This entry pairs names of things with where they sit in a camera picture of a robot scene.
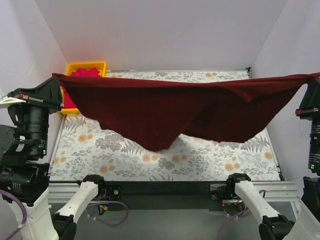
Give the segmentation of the dark red t shirt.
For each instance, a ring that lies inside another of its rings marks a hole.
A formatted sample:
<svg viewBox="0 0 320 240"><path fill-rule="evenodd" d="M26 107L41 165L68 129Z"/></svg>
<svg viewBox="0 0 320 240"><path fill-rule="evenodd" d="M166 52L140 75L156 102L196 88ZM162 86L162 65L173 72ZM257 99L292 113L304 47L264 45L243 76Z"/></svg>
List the dark red t shirt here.
<svg viewBox="0 0 320 240"><path fill-rule="evenodd" d="M261 132L318 73L211 83L60 75L82 115L143 148L179 135L243 143Z"/></svg>

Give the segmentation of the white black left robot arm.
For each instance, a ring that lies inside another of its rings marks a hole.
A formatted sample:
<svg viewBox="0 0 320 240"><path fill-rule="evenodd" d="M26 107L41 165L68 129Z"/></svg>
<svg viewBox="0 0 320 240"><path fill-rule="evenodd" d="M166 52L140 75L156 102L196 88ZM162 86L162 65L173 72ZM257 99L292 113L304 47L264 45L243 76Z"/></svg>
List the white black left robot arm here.
<svg viewBox="0 0 320 240"><path fill-rule="evenodd" d="M18 88L3 96L13 126L0 127L0 193L25 240L72 240L89 203L106 196L104 178L87 175L71 199L51 213L47 155L50 114L62 107L60 79L53 76L34 88Z"/></svg>

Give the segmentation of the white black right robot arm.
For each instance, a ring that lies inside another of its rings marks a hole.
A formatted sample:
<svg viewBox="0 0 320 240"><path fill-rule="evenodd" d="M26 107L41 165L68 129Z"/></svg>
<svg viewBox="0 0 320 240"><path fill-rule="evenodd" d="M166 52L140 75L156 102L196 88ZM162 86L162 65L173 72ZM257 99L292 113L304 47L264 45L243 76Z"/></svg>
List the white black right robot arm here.
<svg viewBox="0 0 320 240"><path fill-rule="evenodd" d="M308 169L320 173L320 79L308 83L306 93L295 114L311 121ZM243 217L250 211L258 223L262 240L318 240L320 238L320 178L303 178L303 195L299 196L293 182L253 182L246 174L234 173L226 180L226 192L239 199L245 209L236 214ZM275 210L271 202L289 202L295 220L288 220Z"/></svg>

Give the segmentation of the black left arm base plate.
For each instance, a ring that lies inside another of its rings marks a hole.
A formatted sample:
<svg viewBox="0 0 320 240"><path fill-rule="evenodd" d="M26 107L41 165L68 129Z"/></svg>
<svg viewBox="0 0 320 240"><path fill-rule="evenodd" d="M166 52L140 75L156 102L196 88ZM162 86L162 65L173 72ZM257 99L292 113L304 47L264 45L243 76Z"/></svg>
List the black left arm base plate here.
<svg viewBox="0 0 320 240"><path fill-rule="evenodd" d="M120 185L99 185L96 201L119 201L122 198L122 187Z"/></svg>

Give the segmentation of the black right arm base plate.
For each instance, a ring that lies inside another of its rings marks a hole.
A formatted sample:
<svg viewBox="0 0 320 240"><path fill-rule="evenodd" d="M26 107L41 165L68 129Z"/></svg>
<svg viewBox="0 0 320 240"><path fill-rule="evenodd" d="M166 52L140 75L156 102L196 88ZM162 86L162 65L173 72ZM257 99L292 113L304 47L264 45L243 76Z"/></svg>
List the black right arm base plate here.
<svg viewBox="0 0 320 240"><path fill-rule="evenodd" d="M233 191L225 184L211 184L209 186L208 195L212 200L227 201L232 204L243 203L243 200L233 193Z"/></svg>

